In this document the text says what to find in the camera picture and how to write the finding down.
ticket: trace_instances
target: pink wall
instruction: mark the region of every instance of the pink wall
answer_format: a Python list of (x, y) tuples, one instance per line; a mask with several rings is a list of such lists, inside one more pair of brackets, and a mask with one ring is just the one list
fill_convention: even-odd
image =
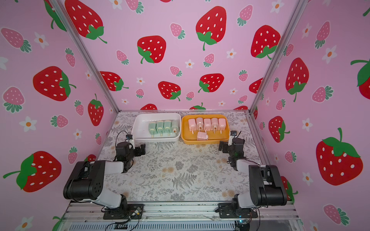
[[(136, 1), (137, 5), (128, 5), (126, 2), (131, 1), (122, 0), (82, 2), (66, 0), (66, 9), (83, 36), (81, 39), (98, 69), (115, 73), (110, 74), (117, 77), (116, 82), (121, 78), (123, 87), (128, 87), (121, 88), (120, 83), (119, 88), (116, 88), (113, 78), (107, 80), (108, 87), (114, 90), (111, 93), (120, 109), (132, 110), (141, 109), (149, 103), (158, 109), (189, 109), (196, 105), (199, 106), (195, 107), (197, 109), (201, 106), (203, 109), (250, 107), (256, 89), (251, 92), (249, 87), (252, 89), (254, 84), (260, 84), (259, 79), (263, 77), (270, 61), (267, 56), (254, 56), (266, 46), (269, 46), (266, 47), (267, 50), (272, 50), (265, 54), (273, 52), (274, 44), (279, 42), (279, 34), (283, 33), (296, 1), (142, 0)], [(207, 31), (212, 33), (210, 39), (202, 35)], [(160, 37), (144, 38), (154, 35)], [(154, 63), (143, 59), (138, 52), (138, 44), (143, 49), (142, 55), (145, 56), (146, 52), (147, 59)], [(208, 81), (201, 79), (202, 76), (214, 76), (223, 79), (223, 82), (217, 85), (216, 81), (214, 85), (204, 86), (206, 91), (210, 91), (205, 92), (199, 82), (202, 80), (207, 84)], [(164, 83), (164, 89), (160, 92), (158, 84), (162, 81), (168, 83)], [(174, 99), (169, 99), (172, 95), (167, 94), (167, 90), (170, 93), (171, 90), (176, 91)]]
[[(0, 9), (0, 28), (14, 30), (0, 29), (0, 91), (5, 104), (0, 110), (3, 131), (0, 169), (2, 176), (22, 170), (1, 178), (1, 230), (21, 230), (22, 226), (25, 230), (30, 227), (52, 230), (58, 221), (53, 217), (61, 217), (69, 203), (63, 198), (63, 187), (73, 163), (89, 154), (98, 155), (101, 145), (95, 135), (100, 133), (104, 142), (115, 117), (94, 77), (87, 78), (85, 72), (89, 70), (70, 36), (58, 27), (60, 22), (54, 22), (52, 29), (52, 20), (44, 1), (6, 1)], [(27, 44), (31, 51), (22, 52), (20, 47), (29, 47)], [(66, 59), (66, 48), (73, 51), (73, 57), (68, 56), (74, 67)], [(71, 87), (69, 97), (61, 71), (77, 87)], [(63, 79), (64, 88), (60, 88), (59, 78)], [(95, 93), (104, 108), (98, 126), (93, 125), (88, 115), (88, 105), (95, 99)], [(76, 100), (82, 103), (83, 115), (80, 115), (82, 106), (78, 106), (79, 113), (76, 111)], [(54, 127), (50, 122), (54, 115), (63, 115), (68, 124), (65, 126), (65, 119), (59, 117)], [(77, 154), (74, 151), (70, 154), (72, 147), (77, 148)]]
[[(260, 132), (273, 164), (290, 183), (288, 195), (306, 230), (368, 230), (370, 69), (369, 63), (351, 62), (370, 58), (370, 15), (363, 16), (369, 7), (365, 1), (308, 3), (289, 42), (293, 51), (281, 57), (258, 105)], [(321, 30), (327, 21), (330, 31)], [(325, 40), (319, 49), (317, 38)], [(295, 81), (299, 85), (292, 88)], [(290, 133), (281, 140), (282, 120)]]

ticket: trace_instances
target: strawberry wallpaper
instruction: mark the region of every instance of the strawberry wallpaper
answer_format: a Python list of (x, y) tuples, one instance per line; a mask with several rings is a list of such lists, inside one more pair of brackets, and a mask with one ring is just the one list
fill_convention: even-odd
[(295, 2), (64, 5), (121, 110), (220, 110), (251, 106)]
[(349, 200), (370, 174), (370, 2), (355, 2), (307, 4), (255, 114), (305, 230), (368, 230), (369, 203)]
[(96, 158), (115, 113), (49, 1), (6, 1), (0, 32), (0, 229), (55, 231), (75, 162)]

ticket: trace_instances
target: white flower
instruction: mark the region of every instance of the white flower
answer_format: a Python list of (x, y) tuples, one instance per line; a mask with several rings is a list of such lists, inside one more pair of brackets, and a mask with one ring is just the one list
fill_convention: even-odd
[(235, 93), (237, 92), (238, 90), (235, 90), (235, 88), (234, 89), (231, 89), (230, 90), (230, 94), (234, 94), (235, 95)]
[(313, 126), (313, 124), (310, 123), (310, 118), (307, 118), (307, 120), (302, 120), (302, 123), (303, 123), (302, 129), (306, 129), (309, 132), (310, 127)]
[(22, 223), (16, 227), (16, 231), (26, 231), (27, 229), (32, 227), (31, 221), (33, 220), (33, 216), (30, 218), (22, 218)]
[(26, 116), (26, 120), (19, 122), (20, 125), (24, 126), (23, 130), (24, 132), (27, 132), (28, 130), (36, 130), (35, 124), (37, 123), (37, 120), (31, 120), (30, 117)]
[(49, 44), (48, 44), (48, 42), (45, 40), (45, 35), (39, 35), (38, 33), (36, 33), (35, 32), (35, 36), (36, 36), (36, 38), (35, 38), (35, 42), (36, 43), (39, 43), (40, 44), (40, 46), (44, 49), (45, 48), (45, 46), (49, 46)]
[(233, 48), (231, 49), (231, 51), (227, 51), (226, 54), (228, 54), (226, 58), (234, 58), (234, 55), (236, 55), (236, 52), (234, 51), (234, 48)]
[(322, 60), (326, 60), (326, 64), (328, 64), (332, 58), (337, 57), (337, 53), (335, 53), (336, 48), (337, 48), (337, 45), (333, 46), (332, 49), (327, 48), (325, 50), (326, 54), (323, 56)]
[(302, 38), (308, 36), (308, 32), (311, 30), (311, 28), (312, 28), (312, 26), (310, 26), (310, 24), (307, 23), (307, 26), (305, 28), (303, 28), (303, 30), (302, 30), (302, 33), (303, 33)]
[(191, 60), (189, 60), (188, 62), (185, 62), (185, 64), (186, 64), (186, 68), (188, 67), (193, 68), (193, 65), (194, 65), (194, 63), (191, 62)]
[(82, 131), (79, 131), (78, 129), (76, 129), (76, 132), (73, 133), (76, 139), (82, 138), (81, 134), (82, 134)]
[(273, 1), (272, 2), (272, 9), (270, 11), (270, 13), (272, 12), (276, 12), (278, 13), (280, 11), (280, 7), (283, 7), (284, 6), (284, 3), (281, 2), (281, 0), (277, 0), (277, 1)]
[(302, 180), (303, 180), (304, 182), (306, 182), (308, 186), (310, 186), (310, 183), (312, 183), (312, 182), (313, 182), (313, 179), (310, 177), (310, 173), (304, 173), (304, 172), (302, 172), (302, 173), (303, 173), (303, 178), (302, 178)]
[(8, 61), (7, 58), (0, 57), (0, 68), (6, 70), (5, 63)]
[(143, 83), (145, 83), (145, 81), (142, 79), (142, 78), (136, 78), (137, 79), (137, 83), (139, 83), (140, 85), (142, 85)]
[(113, 9), (118, 8), (122, 10), (122, 7), (121, 7), (122, 0), (109, 0), (109, 1), (112, 3)]

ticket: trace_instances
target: strawberry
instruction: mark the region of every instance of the strawberry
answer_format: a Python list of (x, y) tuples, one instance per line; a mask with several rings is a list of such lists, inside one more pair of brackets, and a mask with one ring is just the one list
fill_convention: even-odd
[(247, 71), (246, 70), (241, 70), (239, 72), (239, 80), (242, 81), (242, 82), (245, 82), (248, 78), (248, 74), (247, 74)]
[(123, 80), (119, 75), (113, 72), (101, 71), (100, 74), (103, 76), (103, 79), (111, 91), (120, 91), (124, 87)]
[(94, 10), (79, 0), (66, 0), (64, 5), (74, 27), (81, 36), (92, 40), (99, 38), (107, 43), (100, 38), (104, 34), (103, 21)]
[(142, 37), (138, 40), (138, 52), (143, 59), (151, 63), (159, 63), (164, 57), (166, 51), (166, 41), (158, 35)]
[(41, 94), (56, 100), (66, 100), (70, 93), (71, 87), (69, 79), (65, 73), (55, 66), (47, 67), (33, 77), (33, 86)]
[(95, 94), (95, 99), (91, 100), (87, 106), (87, 112), (89, 113), (90, 120), (94, 126), (98, 126), (101, 119), (103, 118), (104, 108)]
[(318, 103), (322, 103), (324, 102), (324, 100), (329, 100), (329, 98), (333, 96), (333, 92), (334, 90), (332, 90), (332, 87), (326, 86), (324, 88), (323, 86), (321, 86), (312, 94), (312, 100)]
[(138, 0), (126, 0), (128, 8), (135, 11), (137, 14), (144, 12), (144, 6), (141, 4), (141, 1)]
[(204, 92), (214, 92), (221, 86), (224, 76), (222, 74), (207, 74), (203, 75), (199, 80), (199, 89), (198, 93), (203, 90)]
[(125, 53), (123, 53), (120, 50), (117, 50), (116, 55), (117, 55), (117, 59), (120, 60), (123, 65), (128, 65), (129, 64), (129, 61), (127, 59), (127, 55), (125, 55)]
[(186, 100), (190, 101), (194, 98), (194, 92), (189, 92), (186, 94)]
[(276, 104), (276, 109), (278, 111), (281, 111), (283, 109), (283, 107), (285, 107), (285, 99), (281, 99), (277, 102)]
[(136, 96), (141, 99), (144, 97), (144, 90), (143, 89), (137, 89), (136, 90)]
[(292, 53), (293, 49), (294, 49), (294, 45), (289, 43), (288, 46), (284, 48), (283, 55), (288, 57)]
[(285, 88), (291, 95), (296, 95), (293, 102), (296, 101), (297, 92), (301, 92), (307, 84), (310, 73), (306, 64), (301, 58), (296, 58), (290, 65), (288, 76), (286, 77)]
[(259, 80), (249, 85), (249, 91), (257, 94), (259, 86), (261, 86), (262, 80), (263, 78), (260, 78)]
[(215, 61), (215, 54), (213, 53), (210, 53), (209, 55), (207, 55), (206, 57), (204, 57), (204, 62), (203, 62), (203, 65), (205, 67), (210, 67), (211, 64)]
[(140, 110), (157, 110), (157, 106), (155, 106), (152, 103), (148, 103), (144, 107), (142, 107)]
[(173, 36), (177, 37), (178, 39), (185, 38), (185, 31), (182, 29), (182, 27), (179, 24), (172, 23), (170, 25), (170, 29), (171, 29)]
[(268, 25), (261, 26), (255, 33), (250, 53), (255, 58), (263, 58), (276, 50), (280, 41), (280, 34)]
[(179, 96), (181, 95), (181, 88), (177, 84), (173, 84), (170, 82), (162, 81), (158, 83), (158, 89), (161, 92), (161, 95), (165, 99), (176, 99), (178, 98), (180, 101)]
[(328, 38), (330, 34), (330, 22), (326, 21), (318, 31), (316, 35), (316, 42), (315, 42), (315, 48), (319, 49), (325, 44), (325, 39)]
[(290, 133), (290, 131), (285, 132), (285, 122), (280, 116), (276, 116), (269, 121), (269, 131), (277, 143), (284, 139), (285, 134)]
[(15, 113), (23, 109), (21, 105), (24, 104), (24, 97), (18, 88), (11, 86), (6, 89), (3, 99), (5, 101), (3, 105), (7, 111)]
[(17, 185), (21, 190), (31, 193), (54, 181), (60, 175), (61, 170), (62, 166), (54, 156), (44, 151), (38, 151), (22, 162), (20, 171), (5, 174), (3, 178), (19, 173)]
[(238, 103), (239, 104), (244, 103), (245, 101), (247, 101), (247, 98), (248, 98), (247, 95), (243, 95), (242, 97), (239, 98)]
[(19, 48), (22, 52), (29, 53), (31, 51), (30, 43), (27, 40), (23, 40), (23, 36), (18, 31), (6, 27), (2, 27), (0, 31), (8, 43), (13, 47)]
[(75, 146), (71, 147), (71, 150), (68, 154), (68, 161), (70, 164), (73, 164), (77, 159), (77, 148)]
[(239, 18), (237, 20), (237, 23), (240, 27), (244, 26), (244, 24), (247, 24), (247, 21), (252, 17), (252, 11), (252, 5), (248, 5), (240, 11)]
[(76, 64), (76, 59), (73, 56), (72, 50), (69, 48), (66, 48), (65, 52), (66, 52), (65, 59), (67, 60), (67, 62), (69, 63), (71, 67), (74, 67), (74, 65)]
[(215, 6), (203, 15), (195, 26), (198, 39), (205, 44), (213, 45), (222, 40), (226, 31), (226, 10), (221, 6)]
[(329, 137), (318, 143), (316, 158), (322, 178), (332, 185), (340, 185), (356, 178), (363, 164), (356, 149), (342, 142), (342, 129), (338, 128), (340, 140)]
[(351, 65), (358, 62), (365, 62), (366, 64), (357, 74), (357, 86), (359, 87), (361, 95), (370, 99), (370, 60), (353, 60)]
[(332, 204), (328, 204), (323, 207), (324, 213), (337, 225), (341, 223), (344, 226), (349, 225), (349, 217), (347, 217), (346, 213), (342, 211), (340, 208), (336, 208)]
[(173, 75), (176, 75), (177, 77), (182, 76), (182, 72), (180, 71), (180, 69), (178, 67), (171, 66), (171, 67), (169, 67), (169, 70), (171, 71), (171, 73)]

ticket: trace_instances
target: red strawberry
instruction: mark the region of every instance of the red strawberry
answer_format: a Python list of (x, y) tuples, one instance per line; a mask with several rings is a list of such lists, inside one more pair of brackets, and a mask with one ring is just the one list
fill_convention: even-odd
[(42, 189), (55, 180), (61, 170), (62, 166), (54, 156), (44, 151), (38, 151), (22, 162), (20, 171), (5, 174), (3, 178), (19, 173), (17, 185), (25, 192), (31, 193)]
[(111, 91), (120, 91), (124, 87), (123, 80), (119, 75), (113, 72), (101, 71), (100, 74), (103, 76), (103, 79)]
[(208, 74), (203, 75), (199, 80), (199, 89), (198, 93), (203, 90), (204, 92), (214, 92), (221, 86), (224, 76), (222, 74)]
[(342, 129), (338, 128), (340, 140), (329, 137), (318, 143), (316, 158), (322, 178), (332, 185), (340, 185), (356, 178), (363, 164), (356, 149), (342, 142)]
[(77, 159), (77, 148), (75, 146), (71, 147), (70, 153), (68, 154), (68, 162), (73, 164)]
[(310, 73), (306, 64), (301, 58), (296, 58), (290, 65), (288, 76), (286, 77), (285, 88), (291, 95), (296, 95), (293, 102), (296, 101), (297, 92), (301, 92), (307, 84)]
[(54, 127), (64, 128), (68, 124), (68, 119), (63, 115), (53, 116), (50, 120), (51, 125)]
[(290, 133), (290, 131), (285, 132), (285, 122), (280, 116), (276, 116), (269, 121), (269, 131), (277, 143), (284, 139), (285, 133)]
[(261, 26), (255, 33), (250, 53), (255, 58), (263, 58), (276, 50), (280, 41), (280, 34), (268, 25)]
[(67, 60), (67, 62), (70, 64), (71, 67), (74, 67), (74, 65), (76, 64), (76, 59), (73, 56), (72, 50), (69, 48), (66, 48), (65, 52), (66, 52), (65, 59)]
[(222, 40), (226, 31), (226, 10), (221, 6), (215, 6), (203, 15), (195, 26), (198, 39), (205, 44), (213, 45)]
[(143, 59), (151, 63), (159, 63), (164, 57), (166, 51), (166, 41), (158, 35), (142, 37), (138, 40), (138, 52)]
[(367, 99), (370, 99), (370, 60), (353, 60), (351, 65), (358, 62), (365, 62), (366, 64), (359, 70), (359, 73), (357, 74), (357, 86), (359, 87), (361, 95)]
[(328, 204), (323, 207), (324, 213), (337, 225), (341, 223), (344, 226), (349, 225), (349, 217), (347, 217), (346, 213), (342, 211), (340, 208), (336, 208), (332, 204)]
[(318, 31), (316, 35), (316, 42), (315, 42), (315, 48), (319, 49), (325, 44), (325, 39), (328, 38), (330, 34), (330, 22), (326, 21)]
[(19, 112), (22, 110), (22, 104), (24, 104), (24, 97), (22, 92), (14, 87), (9, 87), (3, 94), (5, 103), (3, 104), (5, 109), (11, 113)]
[(90, 120), (94, 126), (98, 126), (101, 119), (103, 118), (104, 108), (100, 101), (95, 94), (95, 98), (90, 101), (89, 105), (87, 106), (87, 112), (89, 113)]
[(37, 73), (33, 77), (33, 86), (41, 94), (56, 100), (66, 100), (70, 93), (71, 87), (68, 77), (59, 67), (48, 67)]
[(257, 94), (259, 86), (262, 83), (262, 80), (263, 80), (263, 78), (260, 78), (259, 80), (255, 81), (251, 85), (249, 85), (249, 91)]
[(99, 38), (104, 43), (107, 43), (100, 38), (104, 34), (103, 21), (101, 21), (101, 18), (94, 10), (79, 0), (66, 0), (64, 5), (77, 32), (81, 36), (92, 40)]
[(165, 99), (176, 99), (178, 98), (180, 101), (179, 96), (181, 95), (181, 88), (177, 84), (173, 84), (170, 82), (162, 81), (158, 83), (158, 89), (161, 92), (161, 95)]
[(22, 52), (29, 53), (31, 51), (31, 45), (27, 40), (23, 40), (23, 36), (15, 30), (2, 27), (1, 34), (8, 41), (10, 45), (15, 48), (19, 48)]
[(140, 110), (157, 110), (157, 106), (155, 106), (152, 103), (148, 103), (144, 107), (142, 107)]
[(81, 104), (81, 101), (76, 100), (74, 102), (74, 106), (76, 107), (77, 114), (79, 114), (80, 116), (83, 116), (83, 114), (84, 114), (84, 106)]

